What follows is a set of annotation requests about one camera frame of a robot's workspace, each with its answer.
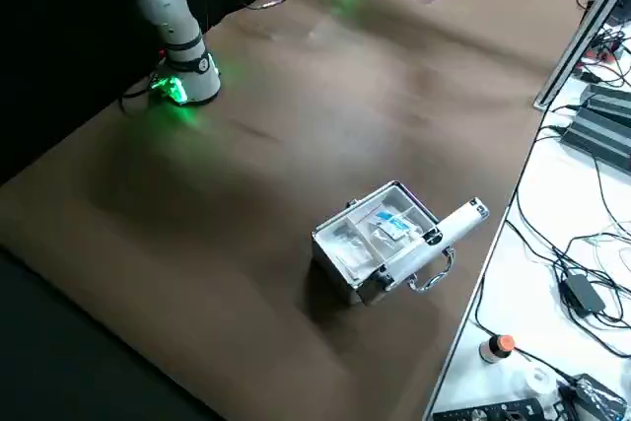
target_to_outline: blue label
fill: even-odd
[[[377,217],[381,217],[385,221],[388,221],[389,219],[392,218],[392,214],[390,214],[389,212],[386,212],[386,211],[382,211],[382,212],[378,212],[377,213]]]

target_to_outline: electronic equipment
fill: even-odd
[[[631,173],[631,128],[586,108],[580,108],[561,143]]]
[[[536,398],[433,413],[434,421],[545,421]]]
[[[631,93],[591,84],[581,94],[581,104],[592,112],[631,128]]]
[[[559,396],[561,399],[554,404],[554,409],[557,419],[563,421],[592,417],[600,421],[622,421],[628,408],[622,396],[587,374],[576,375],[570,385],[560,386]]]
[[[587,317],[604,310],[604,301],[585,275],[568,276],[559,285],[559,291],[578,317]]]

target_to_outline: black curtain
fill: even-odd
[[[0,183],[147,75],[160,49],[136,0],[4,1]],[[242,7],[239,0],[188,3],[203,27],[206,15],[212,27]]]

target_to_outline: brown tabletop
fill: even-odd
[[[573,0],[238,13],[206,37],[213,104],[108,107],[0,188],[0,241],[231,421],[418,419],[578,17]],[[345,308],[311,231],[391,179],[439,216],[477,195],[492,218],[430,294]]]

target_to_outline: metal case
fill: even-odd
[[[411,232],[417,233],[419,237],[439,223],[436,216],[402,183],[391,181],[366,197],[349,202],[344,211],[318,226],[312,233],[314,260],[321,265],[350,305],[361,301],[357,289],[375,269],[415,245],[416,240],[408,239],[405,242],[389,242],[397,246],[380,247],[382,242],[377,234],[380,230],[370,221],[382,212],[396,214],[410,226],[416,226],[417,229]],[[343,258],[344,245],[349,255],[359,251],[366,261],[363,264],[350,264],[352,255]]]

